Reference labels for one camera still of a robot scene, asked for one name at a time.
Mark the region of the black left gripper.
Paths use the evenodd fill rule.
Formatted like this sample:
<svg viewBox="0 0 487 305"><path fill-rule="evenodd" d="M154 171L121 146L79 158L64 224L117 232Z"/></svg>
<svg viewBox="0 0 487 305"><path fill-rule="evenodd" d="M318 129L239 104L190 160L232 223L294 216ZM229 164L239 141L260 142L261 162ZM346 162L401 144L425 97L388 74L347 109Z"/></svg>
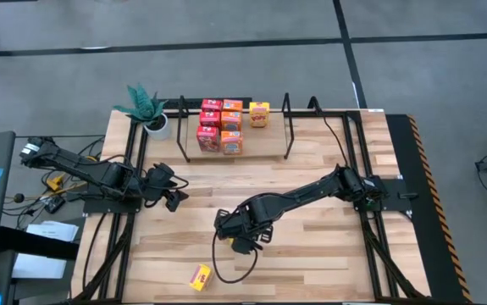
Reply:
<svg viewBox="0 0 487 305"><path fill-rule="evenodd" d="M176 183L171 180L174 171L165 163L154 164L147 171L147 191L173 191ZM180 203L186 200L189 195L183 191L170 192L166 197L166 208L174 213Z"/></svg>

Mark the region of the black bar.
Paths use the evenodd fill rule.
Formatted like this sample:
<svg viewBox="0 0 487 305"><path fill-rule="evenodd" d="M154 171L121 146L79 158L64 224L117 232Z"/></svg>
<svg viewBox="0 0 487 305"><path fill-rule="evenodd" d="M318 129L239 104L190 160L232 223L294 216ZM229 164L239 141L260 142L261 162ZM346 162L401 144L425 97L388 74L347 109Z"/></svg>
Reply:
<svg viewBox="0 0 487 305"><path fill-rule="evenodd" d="M1 226L0 251L6 250L47 258L75 260L79 245Z"/></svg>

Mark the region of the green plant in white pot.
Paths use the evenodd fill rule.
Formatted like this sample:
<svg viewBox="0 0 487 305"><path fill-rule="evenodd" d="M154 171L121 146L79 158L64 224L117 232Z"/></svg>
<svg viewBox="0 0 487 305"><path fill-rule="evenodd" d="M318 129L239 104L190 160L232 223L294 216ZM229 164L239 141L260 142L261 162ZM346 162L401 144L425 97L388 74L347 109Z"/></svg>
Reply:
<svg viewBox="0 0 487 305"><path fill-rule="evenodd" d="M154 141L167 140L171 134L169 119L163 112L167 100L159 100L157 92L151 97L141 84L126 88L133 107L115 105L113 109L141 124Z"/></svg>

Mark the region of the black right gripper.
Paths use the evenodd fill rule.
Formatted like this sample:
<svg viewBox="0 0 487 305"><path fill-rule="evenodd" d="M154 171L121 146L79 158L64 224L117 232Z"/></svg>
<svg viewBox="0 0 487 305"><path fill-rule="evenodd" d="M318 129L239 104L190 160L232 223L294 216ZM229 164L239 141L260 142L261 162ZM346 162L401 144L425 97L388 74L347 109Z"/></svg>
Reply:
<svg viewBox="0 0 487 305"><path fill-rule="evenodd" d="M273 226L265 229L265 225L254 224L244 208L237 208L233 213L219 209L215 216L214 229L219 239L231 238L231 248L240 254L262 251L263 247L250 239L259 237L260 242L270 243L274 232Z"/></svg>

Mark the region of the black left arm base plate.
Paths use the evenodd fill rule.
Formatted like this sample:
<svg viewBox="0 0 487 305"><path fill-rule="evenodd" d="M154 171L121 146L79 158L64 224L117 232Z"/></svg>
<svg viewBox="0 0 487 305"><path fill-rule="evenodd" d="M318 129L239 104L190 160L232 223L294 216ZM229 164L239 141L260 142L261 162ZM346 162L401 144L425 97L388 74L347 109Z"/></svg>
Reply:
<svg viewBox="0 0 487 305"><path fill-rule="evenodd" d="M86 214L128 214L141 209L140 198L112 196L94 185L89 185L80 197L85 201L83 212Z"/></svg>

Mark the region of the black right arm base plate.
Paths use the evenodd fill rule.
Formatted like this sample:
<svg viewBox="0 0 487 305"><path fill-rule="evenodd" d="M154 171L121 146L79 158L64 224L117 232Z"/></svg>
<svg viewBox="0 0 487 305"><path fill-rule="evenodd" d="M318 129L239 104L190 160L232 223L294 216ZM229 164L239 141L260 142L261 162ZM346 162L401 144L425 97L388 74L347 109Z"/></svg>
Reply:
<svg viewBox="0 0 487 305"><path fill-rule="evenodd" d="M385 179L374 175L363 179L365 194L353 203L357 211L407 212L412 210L411 200L419 198L416 192L407 189L404 180Z"/></svg>

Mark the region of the Froot Loops red cereal box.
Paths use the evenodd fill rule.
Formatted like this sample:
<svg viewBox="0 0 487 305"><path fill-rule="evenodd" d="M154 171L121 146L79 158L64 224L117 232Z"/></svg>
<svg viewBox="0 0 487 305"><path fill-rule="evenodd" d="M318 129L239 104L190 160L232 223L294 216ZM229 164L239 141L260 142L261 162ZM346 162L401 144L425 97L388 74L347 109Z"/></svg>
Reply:
<svg viewBox="0 0 487 305"><path fill-rule="evenodd" d="M199 125L196 129L196 138L202 152L217 153L219 151L220 133L218 127Z"/></svg>
<svg viewBox="0 0 487 305"><path fill-rule="evenodd" d="M221 126L221 113L217 111L200 112L199 123L201 126L219 128Z"/></svg>
<svg viewBox="0 0 487 305"><path fill-rule="evenodd" d="M204 98L202 100L201 110L203 112L221 112L223 109L222 99Z"/></svg>

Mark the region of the black aluminium frame rail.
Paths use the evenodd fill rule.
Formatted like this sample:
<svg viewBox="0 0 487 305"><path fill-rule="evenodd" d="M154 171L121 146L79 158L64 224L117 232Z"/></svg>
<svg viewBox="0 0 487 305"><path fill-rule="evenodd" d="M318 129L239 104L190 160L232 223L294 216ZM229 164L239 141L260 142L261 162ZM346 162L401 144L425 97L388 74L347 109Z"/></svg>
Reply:
<svg viewBox="0 0 487 305"><path fill-rule="evenodd" d="M136 160L136 165L137 165L139 175L143 170L146 145L147 145L147 133L143 130L141 132L140 145L139 145L139 150L138 150L138 155ZM136 213L129 213L126 218L126 224L124 230L124 233L127 235L127 240L120 254L119 274L118 274L117 285L115 289L115 297L120 301L122 301L124 296L125 281L126 281L127 269L129 265L130 244L133 235L135 220L136 220Z"/></svg>
<svg viewBox="0 0 487 305"><path fill-rule="evenodd" d="M185 98L183 101L183 108L188 109L200 109L202 107L202 100L203 97L199 98ZM243 102L243 106L247 108L249 103L252 101L251 97L233 97L233 100L241 100ZM180 104L179 98L170 98L163 106L163 110L171 110L171 109L178 109Z"/></svg>
<svg viewBox="0 0 487 305"><path fill-rule="evenodd" d="M351 128L350 128L350 123L347 114L343 116L342 124L343 124L343 130L346 138L346 147L348 152L349 164L350 167L357 172L358 167L357 167L356 153L353 146ZM366 239L367 230L365 228L365 225L368 224L368 216L365 210L362 208L361 201L356 201L355 207L357 208L357 213L360 219L360 225L362 227L363 244L365 246L365 253L367 256L368 271L369 271L371 286L373 290L374 300L376 300L377 297L382 296L382 290L381 290L381 284L380 284L379 274L377 270L377 264L374 256L374 250L373 247L368 243L368 240Z"/></svg>
<svg viewBox="0 0 487 305"><path fill-rule="evenodd" d="M356 115L353 118L353 120L355 122L356 129L357 129L359 146L360 146L361 153L362 153L363 167L365 169L366 176L370 176L374 172L372 170L371 161L370 161L370 157L368 154L368 147L367 147L367 143L366 143L366 138L365 138L364 131L363 131L362 116L360 114ZM390 249L388 246L388 240L387 240L386 231L385 231L384 219L383 219L381 210L382 210L382 206L381 206L381 204L379 204L379 210L374 211L374 223L375 223L375 226L377 229L377 234L378 234L378 239L379 239L379 244L381 246L381 249L385 253L386 257L390 258ZM397 288L397 283L396 283L396 279L395 279L394 275L390 272L389 269L386 269L385 273L386 273L386 278L388 280L388 287L390 290L390 295L392 297L398 297L399 291Z"/></svg>
<svg viewBox="0 0 487 305"><path fill-rule="evenodd" d="M130 158L132 156L135 137L136 137L136 129L137 129L137 123L131 122L129 134L127 137L127 143L126 143L126 147L125 147L125 160L127 163L130 162ZM110 232L109 232L108 246L107 246L107 251L106 251L105 262L107 262L108 259L113 256L113 250L115 248L115 244L117 242L118 233L119 233L120 218L121 218L121 215L119 213L113 213L112 214L112 223L111 223ZM98 299L104 299L107 296L108 282L109 282L109 278L110 278L111 269L112 269L112 264L110 264L107 267L106 274L104 275L104 277L102 278L102 281L100 282L100 286L98 288L98 295L97 295Z"/></svg>

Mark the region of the white paper sheet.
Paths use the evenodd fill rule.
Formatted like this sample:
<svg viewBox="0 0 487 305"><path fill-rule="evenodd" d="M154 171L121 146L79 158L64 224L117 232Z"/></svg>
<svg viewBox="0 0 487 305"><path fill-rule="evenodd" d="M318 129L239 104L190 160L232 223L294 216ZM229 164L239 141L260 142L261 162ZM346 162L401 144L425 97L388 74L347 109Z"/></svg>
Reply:
<svg viewBox="0 0 487 305"><path fill-rule="evenodd" d="M62 279L66 261L19 253L13 267L14 279Z"/></svg>
<svg viewBox="0 0 487 305"><path fill-rule="evenodd" d="M77 225L48 220L40 224L30 224L25 231L37 236L71 242L75 241L78 230Z"/></svg>

